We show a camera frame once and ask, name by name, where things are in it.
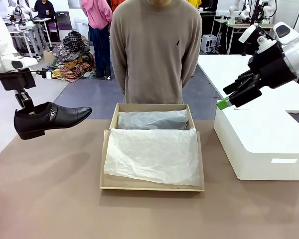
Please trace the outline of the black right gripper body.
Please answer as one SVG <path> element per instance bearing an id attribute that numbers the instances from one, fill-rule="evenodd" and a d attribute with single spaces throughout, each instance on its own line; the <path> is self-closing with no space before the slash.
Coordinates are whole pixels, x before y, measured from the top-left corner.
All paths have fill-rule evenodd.
<path id="1" fill-rule="evenodd" d="M 275 89 L 297 77 L 284 61 L 285 54 L 280 44 L 274 44 L 262 53 L 255 53 L 248 62 L 251 72 L 257 76 L 259 89 Z"/>

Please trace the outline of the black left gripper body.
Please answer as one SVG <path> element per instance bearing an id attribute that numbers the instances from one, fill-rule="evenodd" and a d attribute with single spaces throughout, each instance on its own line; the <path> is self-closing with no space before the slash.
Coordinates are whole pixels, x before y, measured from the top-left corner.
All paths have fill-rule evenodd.
<path id="1" fill-rule="evenodd" d="M 20 70 L 13 73 L 4 73 L 0 79 L 6 91 L 30 89 L 36 87 L 34 77 L 30 70 Z"/>

